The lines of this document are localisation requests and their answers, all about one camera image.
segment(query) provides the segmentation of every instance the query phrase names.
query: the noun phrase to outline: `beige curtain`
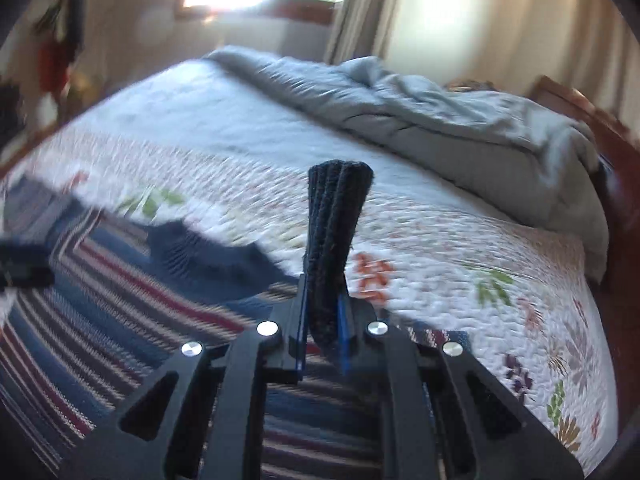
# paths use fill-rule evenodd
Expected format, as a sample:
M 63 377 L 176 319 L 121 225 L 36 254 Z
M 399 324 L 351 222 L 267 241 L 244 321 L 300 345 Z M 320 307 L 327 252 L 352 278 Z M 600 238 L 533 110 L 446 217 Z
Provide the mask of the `beige curtain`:
M 611 0 L 398 0 L 384 58 L 520 95 L 548 75 L 640 130 L 640 45 Z
M 338 64 L 383 50 L 397 0 L 344 0 L 338 10 L 324 62 Z

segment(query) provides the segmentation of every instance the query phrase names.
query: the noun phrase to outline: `metal screw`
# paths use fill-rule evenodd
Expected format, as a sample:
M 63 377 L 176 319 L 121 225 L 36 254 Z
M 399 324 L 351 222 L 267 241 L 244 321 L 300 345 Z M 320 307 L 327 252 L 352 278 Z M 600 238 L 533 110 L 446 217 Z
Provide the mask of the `metal screw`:
M 202 352 L 202 345 L 197 341 L 189 341 L 182 345 L 182 353 L 187 357 L 194 357 Z
M 447 341 L 446 343 L 444 343 L 444 345 L 442 345 L 442 351 L 451 357 L 458 357 L 460 354 L 462 354 L 463 348 L 460 343 L 456 343 L 455 341 Z
M 270 337 L 278 333 L 280 327 L 274 321 L 263 321 L 256 327 L 256 330 L 261 336 Z
M 389 332 L 389 326 L 383 321 L 372 321 L 367 325 L 367 332 L 373 336 L 385 335 Z

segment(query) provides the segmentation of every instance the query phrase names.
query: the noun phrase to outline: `window sill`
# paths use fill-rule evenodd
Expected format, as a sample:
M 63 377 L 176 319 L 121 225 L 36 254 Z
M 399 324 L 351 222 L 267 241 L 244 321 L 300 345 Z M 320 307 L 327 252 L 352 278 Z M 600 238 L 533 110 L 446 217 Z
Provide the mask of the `window sill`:
M 177 0 L 175 17 L 179 20 L 204 20 L 213 16 L 264 16 L 287 18 L 296 22 L 329 25 L 334 20 L 336 4 L 324 0 L 266 0 L 258 6 L 239 10 L 212 10 L 207 6 L 185 7 Z

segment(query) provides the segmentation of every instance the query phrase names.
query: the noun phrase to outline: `wooden headboard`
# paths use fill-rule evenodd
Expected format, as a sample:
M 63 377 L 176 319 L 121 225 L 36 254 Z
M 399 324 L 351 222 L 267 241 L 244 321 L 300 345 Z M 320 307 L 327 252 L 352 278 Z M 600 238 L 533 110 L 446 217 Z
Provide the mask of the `wooden headboard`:
M 604 280 L 591 291 L 613 359 L 622 430 L 640 405 L 640 152 L 628 128 L 575 89 L 542 76 L 528 97 L 587 123 L 600 152 L 593 182 L 609 226 L 609 253 Z

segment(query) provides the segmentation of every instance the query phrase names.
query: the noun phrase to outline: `striped blanket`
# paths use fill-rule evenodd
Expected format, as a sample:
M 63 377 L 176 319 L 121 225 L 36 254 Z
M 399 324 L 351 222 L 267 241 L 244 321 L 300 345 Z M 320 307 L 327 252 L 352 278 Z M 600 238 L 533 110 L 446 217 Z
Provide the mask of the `striped blanket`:
M 213 290 L 203 302 L 200 288 L 169 279 L 158 266 L 158 226 L 87 208 L 26 178 L 8 193 L 4 208 L 7 231 L 52 251 L 56 285 L 19 292 L 5 323 L 0 399 L 54 474 L 80 440 L 182 343 L 228 342 L 296 292 L 296 280 L 282 274 L 258 294 L 249 286 L 249 297 L 220 300 Z M 215 250 L 188 234 L 190 243 Z M 468 348 L 466 333 L 430 331 L 419 322 L 404 326 L 420 342 L 451 339 Z M 355 395 L 312 341 L 306 362 L 298 386 L 268 389 L 263 478 L 379 475 L 376 407 Z

